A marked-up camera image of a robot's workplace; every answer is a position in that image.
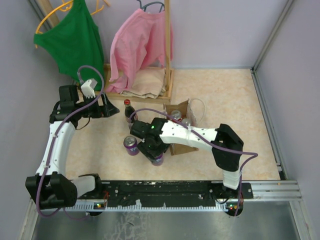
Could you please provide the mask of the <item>purple soda can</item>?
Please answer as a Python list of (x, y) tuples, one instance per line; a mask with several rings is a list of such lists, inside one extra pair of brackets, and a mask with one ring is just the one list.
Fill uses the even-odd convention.
[(138, 149), (138, 142), (137, 139), (134, 136), (127, 136), (123, 140), (123, 146), (125, 147), (127, 153), (130, 156), (135, 156), (137, 155), (140, 151)]
[(155, 157), (155, 159), (152, 161), (152, 164), (154, 166), (160, 166), (163, 164), (163, 162), (164, 162), (164, 156), (163, 156), (163, 154), (161, 154), (161, 155)]

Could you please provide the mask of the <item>cola glass bottle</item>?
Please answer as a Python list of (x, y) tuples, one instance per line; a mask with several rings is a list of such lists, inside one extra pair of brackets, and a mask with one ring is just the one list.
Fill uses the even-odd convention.
[(124, 100), (124, 106), (125, 106), (125, 110), (124, 110), (125, 119), (128, 123), (129, 129), (131, 129), (134, 122), (138, 120), (138, 114), (137, 113), (133, 114), (136, 110), (131, 105), (131, 101), (129, 99)]

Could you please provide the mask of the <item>red soda can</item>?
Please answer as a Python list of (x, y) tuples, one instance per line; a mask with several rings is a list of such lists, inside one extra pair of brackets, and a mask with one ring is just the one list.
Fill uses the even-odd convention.
[(173, 110), (170, 115), (179, 122), (183, 119), (182, 113), (177, 109)]
[(181, 121), (183, 124), (185, 124), (186, 126), (188, 125), (192, 125), (192, 120), (189, 119), (189, 118), (183, 118), (182, 121)]

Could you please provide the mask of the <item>red soda can front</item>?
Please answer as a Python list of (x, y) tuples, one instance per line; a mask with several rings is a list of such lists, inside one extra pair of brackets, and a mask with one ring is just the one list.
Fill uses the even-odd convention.
[(182, 121), (181, 121), (183, 124), (185, 124), (186, 126), (188, 125), (192, 125), (192, 120), (189, 119), (189, 118), (183, 118)]

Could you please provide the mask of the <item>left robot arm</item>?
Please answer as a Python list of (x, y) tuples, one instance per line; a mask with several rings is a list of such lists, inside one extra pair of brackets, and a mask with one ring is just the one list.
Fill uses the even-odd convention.
[(99, 97), (83, 97), (80, 101), (75, 85), (59, 87), (59, 101), (49, 117), (49, 138), (39, 168), (25, 180), (25, 187), (38, 210), (73, 207), (81, 197), (99, 198), (104, 186), (97, 173), (69, 180), (66, 162), (72, 138), (82, 118), (109, 118), (120, 111), (105, 93)]

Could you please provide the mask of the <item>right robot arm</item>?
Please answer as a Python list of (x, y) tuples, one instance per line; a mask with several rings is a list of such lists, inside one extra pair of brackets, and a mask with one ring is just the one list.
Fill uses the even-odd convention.
[(137, 148), (152, 163), (173, 144), (211, 152), (222, 170), (224, 194), (235, 198), (241, 192), (240, 158), (244, 142), (229, 125), (199, 128), (156, 117), (151, 123), (135, 121), (130, 134), (141, 140)]

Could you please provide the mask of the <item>beige folded cloth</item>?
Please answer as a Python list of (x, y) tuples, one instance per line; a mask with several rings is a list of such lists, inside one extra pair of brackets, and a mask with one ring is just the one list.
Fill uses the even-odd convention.
[(130, 90), (124, 90), (120, 94), (126, 97), (156, 99), (166, 92), (165, 70), (143, 69), (136, 73), (135, 80)]

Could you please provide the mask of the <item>wooden clothes rack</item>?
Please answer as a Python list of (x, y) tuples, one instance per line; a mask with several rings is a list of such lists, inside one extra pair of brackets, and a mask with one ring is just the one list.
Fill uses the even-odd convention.
[[(59, 5), (56, 8), (53, 8), (51, 5), (50, 0), (36, 0), (36, 3), (39, 3), (40, 5), (40, 10), (44, 10), (44, 14), (46, 16), (41, 20), (39, 25), (37, 26), (35, 30), (35, 34), (43, 34), (41, 31), (42, 26), (44, 23), (48, 20), (50, 23), (50, 27), (53, 26), (56, 27), (56, 25), (59, 24), (59, 19), (56, 15), (57, 11), (60, 11), (60, 9), (64, 8), (62, 12), (69, 11), (73, 7), (73, 3), (75, 0), (69, 0), (69, 1), (64, 1), (62, 0), (62, 4)], [(102, 5), (99, 7), (99, 2), (100, 0), (96, 0), (96, 9), (94, 12), (91, 13), (91, 15), (95, 15), (96, 13), (99, 13), (102, 11), (105, 7), (105, 5)], [(152, 103), (152, 104), (170, 104), (172, 100), (172, 92), (173, 92), (173, 83), (174, 83), (174, 71), (175, 69), (171, 68), (171, 11), (170, 11), (170, 0), (164, 0), (164, 5), (165, 5), (165, 19), (164, 19), (164, 25), (165, 25), (165, 68), (163, 67), (162, 69), (165, 69), (165, 90), (166, 92), (164, 93), (163, 96), (158, 96), (157, 98), (139, 98), (135, 96), (123, 96), (120, 93), (107, 93), (108, 97), (112, 100), (124, 100), (124, 99), (131, 99), (133, 102), (141, 102), (141, 103)], [(156, 66), (148, 66), (146, 69), (161, 69), (161, 67), (156, 67)], [(104, 88), (107, 89), (108, 85), (110, 84), (108, 80), (111, 77), (111, 67), (110, 64), (105, 63), (104, 64), (104, 72), (106, 76), (106, 86)]]

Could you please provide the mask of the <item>green tank top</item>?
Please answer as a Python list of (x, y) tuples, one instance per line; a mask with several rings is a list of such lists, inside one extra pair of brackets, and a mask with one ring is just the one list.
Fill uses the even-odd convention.
[(55, 60), (61, 74), (80, 82), (78, 69), (88, 65), (104, 76), (104, 53), (99, 28), (84, 0), (75, 0), (63, 20), (44, 33), (36, 33), (35, 45), (44, 48)]

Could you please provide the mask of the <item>pink t-shirt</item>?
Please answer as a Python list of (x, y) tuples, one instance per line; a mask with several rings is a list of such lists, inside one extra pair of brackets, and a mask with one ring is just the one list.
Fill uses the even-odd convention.
[(137, 9), (116, 32), (110, 48), (110, 84), (107, 92), (132, 88), (138, 70), (158, 61), (165, 65), (165, 11)]

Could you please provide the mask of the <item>grey clothes hanger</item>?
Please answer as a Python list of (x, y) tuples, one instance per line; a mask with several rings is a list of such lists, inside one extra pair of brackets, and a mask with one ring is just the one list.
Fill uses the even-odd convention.
[(147, 8), (152, 5), (160, 5), (160, 8), (159, 8), (160, 13), (165, 10), (165, 4), (160, 1), (149, 2), (145, 5), (143, 5), (141, 0), (136, 0), (136, 1), (139, 3), (139, 8), (142, 9), (144, 12), (146, 12)]

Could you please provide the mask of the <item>yellow clothes hanger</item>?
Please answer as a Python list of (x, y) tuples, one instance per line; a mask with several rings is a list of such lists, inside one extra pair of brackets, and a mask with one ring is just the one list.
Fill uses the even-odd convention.
[[(61, 5), (48, 12), (37, 26), (33, 40), (35, 48), (49, 44), (55, 47), (74, 38), (88, 38), (93, 35), (93, 31), (98, 30), (93, 15), (104, 10), (105, 6), (111, 6), (108, 0), (97, 0), (95, 4), (95, 10), (90, 12), (84, 0), (63, 0)], [(54, 24), (50, 30), (41, 31), (43, 24), (61, 9), (69, 11), (64, 19)]]

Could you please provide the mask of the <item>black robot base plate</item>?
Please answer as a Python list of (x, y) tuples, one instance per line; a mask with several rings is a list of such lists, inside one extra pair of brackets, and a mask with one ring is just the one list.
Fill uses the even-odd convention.
[(77, 200), (74, 211), (101, 212), (230, 212), (253, 199), (250, 183), (241, 190), (221, 181), (103, 181), (98, 192)]

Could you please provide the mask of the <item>aluminium frame rail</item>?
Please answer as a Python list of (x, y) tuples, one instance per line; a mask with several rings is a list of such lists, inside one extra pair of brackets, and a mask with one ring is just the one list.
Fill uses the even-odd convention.
[(300, 201), (302, 194), (295, 180), (251, 181), (254, 201), (278, 202)]

